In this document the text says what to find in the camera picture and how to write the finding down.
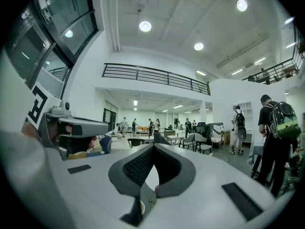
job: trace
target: glass window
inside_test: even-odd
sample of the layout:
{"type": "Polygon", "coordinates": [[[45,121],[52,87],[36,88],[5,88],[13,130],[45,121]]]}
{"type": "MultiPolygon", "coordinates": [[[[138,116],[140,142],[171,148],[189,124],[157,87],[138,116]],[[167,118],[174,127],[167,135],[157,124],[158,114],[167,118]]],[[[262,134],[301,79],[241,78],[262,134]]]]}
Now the glass window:
{"type": "Polygon", "coordinates": [[[91,16],[87,14],[83,20],[73,26],[66,35],[63,36],[68,48],[76,54],[84,41],[93,33],[94,27],[91,16]]]}
{"type": "Polygon", "coordinates": [[[89,11],[87,0],[45,0],[59,33],[75,19],[89,11]]]}
{"type": "Polygon", "coordinates": [[[60,98],[68,69],[67,65],[52,51],[43,63],[36,81],[60,98]]]}
{"type": "Polygon", "coordinates": [[[9,52],[10,60],[22,79],[27,79],[45,44],[31,27],[9,52]]]}

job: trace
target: ceiling light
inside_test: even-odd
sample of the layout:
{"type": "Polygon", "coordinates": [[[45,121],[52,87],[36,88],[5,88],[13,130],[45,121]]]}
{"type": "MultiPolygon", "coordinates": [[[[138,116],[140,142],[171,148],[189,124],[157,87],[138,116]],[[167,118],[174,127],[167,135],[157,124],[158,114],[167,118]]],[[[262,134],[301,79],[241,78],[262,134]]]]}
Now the ceiling light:
{"type": "Polygon", "coordinates": [[[173,109],[180,108],[180,107],[182,107],[182,106],[183,106],[183,105],[179,105],[179,106],[174,107],[173,109]]]}
{"type": "Polygon", "coordinates": [[[203,48],[203,43],[202,42],[198,42],[195,44],[194,48],[198,51],[201,50],[203,48]]]}
{"type": "Polygon", "coordinates": [[[243,69],[240,69],[240,70],[234,72],[232,75],[235,75],[235,74],[239,73],[239,72],[242,71],[242,70],[243,70],[243,69]]]}
{"type": "Polygon", "coordinates": [[[21,52],[23,55],[24,55],[24,57],[26,57],[27,59],[30,59],[27,55],[25,55],[23,52],[21,52]]]}
{"type": "Polygon", "coordinates": [[[140,24],[139,24],[139,28],[141,31],[143,32],[148,32],[151,30],[152,28],[152,25],[148,22],[148,21],[142,21],[140,24]]]}
{"type": "Polygon", "coordinates": [[[237,9],[241,12],[244,12],[248,8],[248,4],[245,0],[238,0],[236,5],[237,9]]]}
{"type": "Polygon", "coordinates": [[[259,61],[256,61],[254,64],[259,63],[260,61],[263,61],[265,58],[260,59],[259,61]]]}
{"type": "Polygon", "coordinates": [[[202,73],[201,71],[196,71],[198,74],[201,74],[201,75],[204,75],[204,76],[206,76],[206,74],[205,73],[202,73]]]}
{"type": "Polygon", "coordinates": [[[293,21],[294,20],[294,17],[291,17],[290,19],[287,19],[286,21],[285,21],[285,24],[288,24],[289,22],[291,22],[291,21],[293,21]]]}
{"type": "Polygon", "coordinates": [[[292,44],[289,44],[286,48],[290,48],[291,46],[295,45],[295,42],[292,44]]]}
{"type": "Polygon", "coordinates": [[[68,30],[65,34],[66,37],[72,37],[73,36],[73,32],[71,30],[68,30]]]}

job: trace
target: fluorescent light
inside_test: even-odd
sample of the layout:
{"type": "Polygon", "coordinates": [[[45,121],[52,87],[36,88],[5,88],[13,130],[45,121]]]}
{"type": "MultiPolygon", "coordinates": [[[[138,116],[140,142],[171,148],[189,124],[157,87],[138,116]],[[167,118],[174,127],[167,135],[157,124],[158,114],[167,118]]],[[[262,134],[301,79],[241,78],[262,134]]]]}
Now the fluorescent light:
{"type": "Polygon", "coordinates": [[[242,71],[242,70],[243,70],[243,69],[240,69],[240,70],[234,72],[232,75],[235,75],[235,74],[239,73],[239,72],[242,71]]]}
{"type": "Polygon", "coordinates": [[[195,44],[194,46],[195,50],[199,51],[203,48],[203,43],[202,42],[198,42],[195,44]]]}
{"type": "Polygon", "coordinates": [[[198,74],[201,74],[201,75],[204,75],[204,76],[206,76],[206,74],[205,73],[202,73],[201,71],[196,71],[198,74]]]}
{"type": "Polygon", "coordinates": [[[24,57],[26,57],[27,59],[30,59],[27,55],[25,55],[23,52],[21,52],[23,55],[24,55],[24,57]]]}
{"type": "Polygon", "coordinates": [[[182,106],[183,106],[183,105],[179,105],[179,106],[174,107],[173,109],[180,108],[180,107],[182,107],[182,106]]]}
{"type": "Polygon", "coordinates": [[[286,21],[285,21],[285,24],[288,24],[289,22],[291,22],[291,21],[293,21],[294,20],[294,17],[291,17],[290,19],[287,19],[286,21]]]}
{"type": "Polygon", "coordinates": [[[139,28],[141,31],[143,32],[148,32],[151,30],[152,28],[152,25],[148,22],[148,21],[142,21],[140,24],[139,24],[139,28]]]}
{"type": "Polygon", "coordinates": [[[237,9],[241,12],[244,12],[248,8],[248,4],[245,0],[238,0],[236,5],[237,9]]]}
{"type": "Polygon", "coordinates": [[[73,32],[71,30],[68,30],[66,33],[65,33],[65,36],[66,37],[72,37],[73,36],[73,32]]]}
{"type": "Polygon", "coordinates": [[[289,44],[286,48],[290,48],[291,46],[295,45],[295,42],[292,44],[289,44]]]}
{"type": "Polygon", "coordinates": [[[263,61],[264,59],[266,59],[266,58],[262,58],[259,61],[256,61],[254,64],[259,63],[260,61],[263,61]]]}

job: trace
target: black pants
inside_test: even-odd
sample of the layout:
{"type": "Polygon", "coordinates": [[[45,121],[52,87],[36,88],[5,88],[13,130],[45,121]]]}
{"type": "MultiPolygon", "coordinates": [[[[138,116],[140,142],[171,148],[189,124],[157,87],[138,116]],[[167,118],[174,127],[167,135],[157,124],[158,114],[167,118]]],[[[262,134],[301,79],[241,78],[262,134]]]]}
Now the black pants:
{"type": "Polygon", "coordinates": [[[281,139],[268,140],[264,146],[262,157],[261,171],[257,181],[264,185],[268,174],[272,169],[273,162],[275,167],[273,170],[273,186],[271,193],[276,197],[281,189],[285,174],[285,163],[288,161],[290,151],[290,143],[281,139]]]}
{"type": "Polygon", "coordinates": [[[187,135],[189,134],[189,128],[185,129],[185,138],[187,138],[187,135]]]}

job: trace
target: white ceiling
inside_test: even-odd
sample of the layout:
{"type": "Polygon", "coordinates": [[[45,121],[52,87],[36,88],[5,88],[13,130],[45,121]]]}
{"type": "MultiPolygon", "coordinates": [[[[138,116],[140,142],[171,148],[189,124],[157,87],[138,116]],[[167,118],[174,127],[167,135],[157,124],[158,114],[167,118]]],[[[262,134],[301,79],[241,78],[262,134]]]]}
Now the white ceiling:
{"type": "MultiPolygon", "coordinates": [[[[134,91],[109,91],[107,92],[117,101],[122,109],[133,110],[137,108],[139,111],[162,112],[168,110],[168,113],[184,113],[194,110],[200,110],[202,101],[168,96],[164,94],[140,93],[134,91]],[[138,100],[138,105],[134,106],[133,101],[138,100]],[[183,105],[183,107],[173,109],[175,106],[183,105]]],[[[212,109],[212,103],[205,102],[206,108],[212,109]]]]}
{"type": "Polygon", "coordinates": [[[232,73],[271,67],[279,63],[282,50],[281,11],[274,0],[246,1],[248,9],[240,12],[237,0],[160,0],[157,5],[119,0],[121,46],[174,55],[218,78],[240,79],[242,74],[232,77],[232,73]],[[143,20],[152,24],[151,31],[139,30],[143,20]],[[195,51],[196,42],[202,42],[204,49],[195,51]],[[263,57],[265,65],[245,68],[263,57]]]}

